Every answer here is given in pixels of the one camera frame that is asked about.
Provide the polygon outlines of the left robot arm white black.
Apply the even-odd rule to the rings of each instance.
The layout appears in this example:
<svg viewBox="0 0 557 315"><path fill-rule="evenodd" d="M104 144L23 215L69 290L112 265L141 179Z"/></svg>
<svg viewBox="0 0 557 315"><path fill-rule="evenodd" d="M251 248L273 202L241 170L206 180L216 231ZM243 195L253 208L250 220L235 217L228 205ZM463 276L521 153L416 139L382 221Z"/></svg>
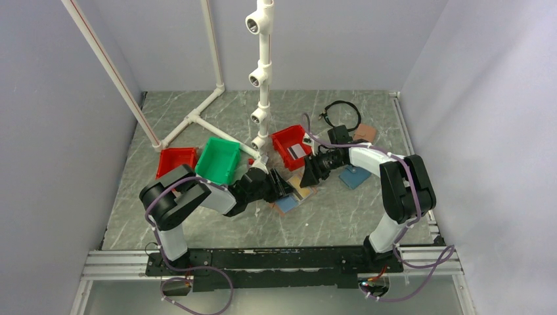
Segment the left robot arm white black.
<svg viewBox="0 0 557 315"><path fill-rule="evenodd" d="M145 219L162 247L163 267L178 276L189 266L189 247L182 224L194 210L204 207L234 217L250 203L259 200L274 203L293 192L294 187L275 169L251 167L227 186L201 177L184 164L145 186L139 199L145 208Z"/></svg>

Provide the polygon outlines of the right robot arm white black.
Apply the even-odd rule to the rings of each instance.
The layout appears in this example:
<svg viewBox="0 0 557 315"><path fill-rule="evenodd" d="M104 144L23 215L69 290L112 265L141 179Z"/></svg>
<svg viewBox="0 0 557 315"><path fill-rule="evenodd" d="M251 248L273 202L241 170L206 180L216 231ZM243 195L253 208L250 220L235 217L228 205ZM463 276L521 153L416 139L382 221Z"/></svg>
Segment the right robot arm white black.
<svg viewBox="0 0 557 315"><path fill-rule="evenodd" d="M395 253L406 231L436 206L435 192L423 159L416 154L393 154L364 140L333 144L322 142L311 133L308 137L326 151L305 156L302 188L318 185L332 170L347 165L362 168L380 179L384 214L365 238L362 254L366 270L380 271L388 257Z"/></svg>

